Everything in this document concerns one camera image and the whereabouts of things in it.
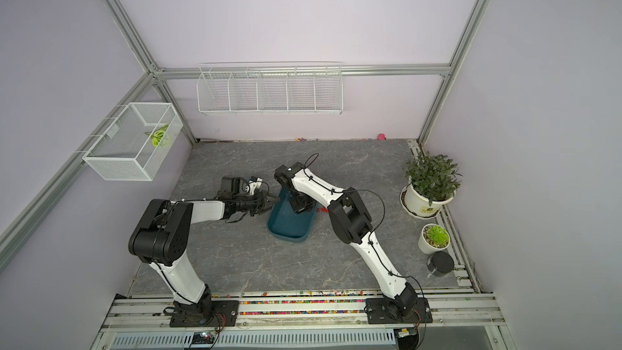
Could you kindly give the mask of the teal plastic storage box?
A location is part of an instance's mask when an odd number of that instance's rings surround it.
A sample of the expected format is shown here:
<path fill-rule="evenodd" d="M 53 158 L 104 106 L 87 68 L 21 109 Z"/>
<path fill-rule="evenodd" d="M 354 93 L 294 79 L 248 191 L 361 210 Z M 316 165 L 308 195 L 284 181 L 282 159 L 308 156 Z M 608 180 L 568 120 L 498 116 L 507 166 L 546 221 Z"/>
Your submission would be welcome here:
<path fill-rule="evenodd" d="M 301 243 L 307 239 L 313 227 L 317 204 L 314 204 L 309 211 L 297 214 L 293 211 L 290 197 L 289 192 L 282 188 L 279 193 L 280 202 L 271 209 L 267 229 L 278 239 Z"/>

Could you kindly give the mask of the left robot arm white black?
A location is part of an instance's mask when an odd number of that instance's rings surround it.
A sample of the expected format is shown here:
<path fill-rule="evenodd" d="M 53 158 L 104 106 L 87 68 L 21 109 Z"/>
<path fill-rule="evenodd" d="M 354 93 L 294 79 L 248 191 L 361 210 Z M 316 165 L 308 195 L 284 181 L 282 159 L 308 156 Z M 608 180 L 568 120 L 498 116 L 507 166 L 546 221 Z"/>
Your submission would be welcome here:
<path fill-rule="evenodd" d="M 158 272 L 179 305 L 206 309 L 211 302 L 210 291 L 187 255 L 191 226 L 229 220 L 236 213 L 262 215 L 278 202 L 277 196 L 266 191 L 225 194 L 215 199 L 152 199 L 131 234 L 128 250 Z"/>

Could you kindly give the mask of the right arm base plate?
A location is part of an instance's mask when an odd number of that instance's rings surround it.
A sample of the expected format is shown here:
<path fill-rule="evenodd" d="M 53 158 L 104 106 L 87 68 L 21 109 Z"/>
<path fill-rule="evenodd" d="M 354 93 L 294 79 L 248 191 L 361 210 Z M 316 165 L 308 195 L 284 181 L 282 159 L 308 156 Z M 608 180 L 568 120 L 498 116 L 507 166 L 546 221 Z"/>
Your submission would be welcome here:
<path fill-rule="evenodd" d="M 433 322 L 427 299 L 419 297 L 413 307 L 400 309 L 388 298 L 365 300 L 364 313 L 368 324 L 414 324 L 416 326 Z"/>

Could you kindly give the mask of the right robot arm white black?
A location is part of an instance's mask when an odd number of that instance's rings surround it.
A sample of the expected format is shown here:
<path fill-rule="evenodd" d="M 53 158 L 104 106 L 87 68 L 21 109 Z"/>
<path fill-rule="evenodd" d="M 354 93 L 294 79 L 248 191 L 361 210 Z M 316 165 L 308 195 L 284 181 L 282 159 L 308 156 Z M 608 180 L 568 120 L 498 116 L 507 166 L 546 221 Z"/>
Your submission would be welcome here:
<path fill-rule="evenodd" d="M 274 178 L 291 194 L 295 212 L 304 212 L 315 203 L 325 207 L 335 235 L 361 256 L 387 302 L 403 317 L 415 314 L 420 299 L 416 288 L 398 272 L 382 249 L 371 214 L 355 188 L 334 186 L 300 162 L 281 165 Z"/>

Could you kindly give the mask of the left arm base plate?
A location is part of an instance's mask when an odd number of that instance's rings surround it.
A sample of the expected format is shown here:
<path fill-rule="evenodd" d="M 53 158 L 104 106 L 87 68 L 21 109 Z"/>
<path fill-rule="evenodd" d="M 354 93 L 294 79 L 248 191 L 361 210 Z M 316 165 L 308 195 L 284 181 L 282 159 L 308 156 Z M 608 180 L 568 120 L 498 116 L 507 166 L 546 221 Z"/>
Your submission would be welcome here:
<path fill-rule="evenodd" d="M 170 327 L 234 327 L 238 317 L 239 302 L 215 299 L 202 304 L 173 303 Z"/>

